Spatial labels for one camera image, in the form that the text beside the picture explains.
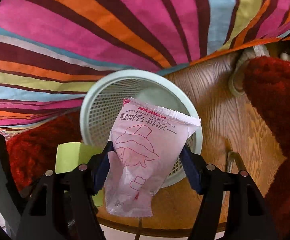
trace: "chair leg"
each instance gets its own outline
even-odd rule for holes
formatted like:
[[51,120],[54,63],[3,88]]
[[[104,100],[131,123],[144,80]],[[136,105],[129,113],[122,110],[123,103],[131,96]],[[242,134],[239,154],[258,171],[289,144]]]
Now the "chair leg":
[[[234,152],[234,151],[229,151],[227,154],[227,161],[226,161],[226,167],[225,167],[225,171],[228,173],[232,173],[232,167],[234,165],[234,161],[236,162],[237,168],[239,171],[246,171],[246,167],[245,164],[243,162],[243,160],[241,159],[241,156],[238,152]],[[226,195],[226,191],[224,191],[223,193],[223,202],[225,200],[225,195]]]

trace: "striped fabric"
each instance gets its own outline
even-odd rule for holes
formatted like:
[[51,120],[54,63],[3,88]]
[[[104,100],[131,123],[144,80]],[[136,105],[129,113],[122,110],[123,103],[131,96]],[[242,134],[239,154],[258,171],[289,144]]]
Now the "striped fabric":
[[0,132],[78,109],[121,69],[161,75],[290,39],[290,0],[2,0]]

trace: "metal screw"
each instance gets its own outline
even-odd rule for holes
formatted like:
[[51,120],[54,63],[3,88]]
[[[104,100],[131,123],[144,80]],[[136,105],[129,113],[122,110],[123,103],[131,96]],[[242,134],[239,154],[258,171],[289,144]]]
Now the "metal screw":
[[48,177],[52,176],[53,175],[53,171],[52,170],[48,170],[48,171],[45,172],[45,175],[48,176]]
[[242,175],[243,177],[247,177],[248,176],[248,172],[247,171],[241,171],[240,175]]
[[80,166],[78,166],[78,169],[80,171],[85,171],[87,169],[87,165],[86,164],[81,164]]
[[213,171],[215,169],[215,166],[213,164],[207,164],[206,165],[206,168],[209,170],[209,171]]

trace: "disposable toilet case package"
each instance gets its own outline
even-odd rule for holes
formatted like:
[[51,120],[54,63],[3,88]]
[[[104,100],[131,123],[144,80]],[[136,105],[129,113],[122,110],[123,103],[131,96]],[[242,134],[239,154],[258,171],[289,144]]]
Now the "disposable toilet case package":
[[109,135],[106,209],[125,217],[152,216],[151,200],[200,119],[125,98]]

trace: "wood grain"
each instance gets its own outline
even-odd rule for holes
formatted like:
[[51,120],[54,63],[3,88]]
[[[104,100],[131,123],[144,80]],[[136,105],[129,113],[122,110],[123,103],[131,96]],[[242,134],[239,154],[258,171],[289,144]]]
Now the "wood grain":
[[[281,150],[265,122],[252,107],[246,95],[235,98],[227,82],[238,52],[212,59],[166,76],[175,83],[194,104],[202,119],[203,148],[201,155],[207,163],[225,169],[226,153],[239,152],[248,172],[263,195],[269,189],[279,165],[284,161]],[[226,222],[226,195],[219,222]],[[192,228],[202,197],[197,195],[187,178],[162,188],[152,200],[154,216],[142,219],[144,228]],[[100,208],[99,217],[130,226],[138,226],[138,219],[109,215]]]

